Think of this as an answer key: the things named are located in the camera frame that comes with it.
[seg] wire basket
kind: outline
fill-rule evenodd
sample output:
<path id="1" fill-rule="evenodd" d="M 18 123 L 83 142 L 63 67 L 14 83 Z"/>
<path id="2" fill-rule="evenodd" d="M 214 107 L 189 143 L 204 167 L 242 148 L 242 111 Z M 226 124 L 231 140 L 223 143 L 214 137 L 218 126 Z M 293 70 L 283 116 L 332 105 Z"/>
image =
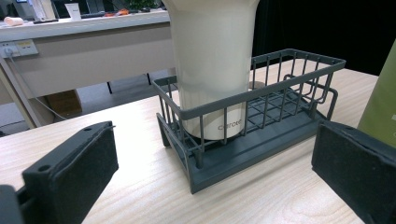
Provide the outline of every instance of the wire basket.
<path id="1" fill-rule="evenodd" d="M 163 144 L 177 152 L 191 193 L 316 134 L 318 123 L 332 117 L 337 99 L 337 91 L 330 87 L 332 75 L 345 63 L 296 49 L 264 54 L 252 58 L 249 91 L 188 110 L 181 109 L 174 97 L 177 77 L 154 80 Z M 243 131 L 228 138 L 224 129 L 223 139 L 205 140 L 204 115 L 218 110 L 227 114 L 227 108 L 241 103 L 246 105 Z M 183 120 L 195 118 L 200 120 L 200 138 L 183 128 Z M 224 116 L 223 127 L 227 123 Z"/>

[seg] green object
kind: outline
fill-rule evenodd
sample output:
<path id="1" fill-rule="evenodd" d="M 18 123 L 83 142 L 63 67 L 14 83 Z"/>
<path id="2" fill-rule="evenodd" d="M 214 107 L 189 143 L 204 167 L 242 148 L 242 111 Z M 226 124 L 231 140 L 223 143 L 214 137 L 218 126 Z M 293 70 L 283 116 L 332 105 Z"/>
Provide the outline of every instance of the green object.
<path id="1" fill-rule="evenodd" d="M 375 83 L 358 129 L 396 147 L 396 40 Z"/>
<path id="2" fill-rule="evenodd" d="M 127 3 L 130 9 L 140 10 L 143 7 L 157 7 L 155 0 L 125 0 L 125 3 Z"/>

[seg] wall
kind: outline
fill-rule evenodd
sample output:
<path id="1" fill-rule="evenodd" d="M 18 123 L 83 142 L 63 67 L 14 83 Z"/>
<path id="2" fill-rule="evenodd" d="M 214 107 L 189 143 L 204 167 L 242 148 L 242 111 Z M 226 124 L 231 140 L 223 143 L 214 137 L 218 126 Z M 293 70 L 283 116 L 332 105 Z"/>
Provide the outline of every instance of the wall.
<path id="1" fill-rule="evenodd" d="M 379 75 L 396 38 L 396 1 L 261 0 L 261 5 L 253 54 L 301 49 L 342 58 L 346 68 Z"/>
<path id="2" fill-rule="evenodd" d="M 1 0 L 0 1 L 0 20 L 7 15 L 7 5 L 12 3 L 12 0 Z"/>

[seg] white shelf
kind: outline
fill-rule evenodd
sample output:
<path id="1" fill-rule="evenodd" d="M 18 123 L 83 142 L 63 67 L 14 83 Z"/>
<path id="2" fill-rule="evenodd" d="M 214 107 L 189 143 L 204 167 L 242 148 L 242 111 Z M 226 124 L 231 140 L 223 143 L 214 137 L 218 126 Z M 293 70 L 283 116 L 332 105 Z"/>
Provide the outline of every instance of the white shelf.
<path id="1" fill-rule="evenodd" d="M 152 10 L 150 13 L 136 13 L 118 17 L 92 18 L 84 19 L 82 21 L 60 19 L 58 22 L 42 24 L 33 24 L 31 21 L 29 21 L 21 26 L 1 26 L 0 42 L 56 35 L 71 35 L 169 21 L 170 19 L 168 12 L 162 9 Z"/>

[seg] green bottle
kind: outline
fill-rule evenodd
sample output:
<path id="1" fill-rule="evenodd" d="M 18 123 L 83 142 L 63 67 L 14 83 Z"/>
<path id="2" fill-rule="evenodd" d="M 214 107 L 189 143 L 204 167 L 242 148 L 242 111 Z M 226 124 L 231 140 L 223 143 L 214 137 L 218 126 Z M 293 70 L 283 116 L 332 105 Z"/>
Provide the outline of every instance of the green bottle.
<path id="1" fill-rule="evenodd" d="M 358 129 L 396 147 L 396 41 L 375 83 Z"/>

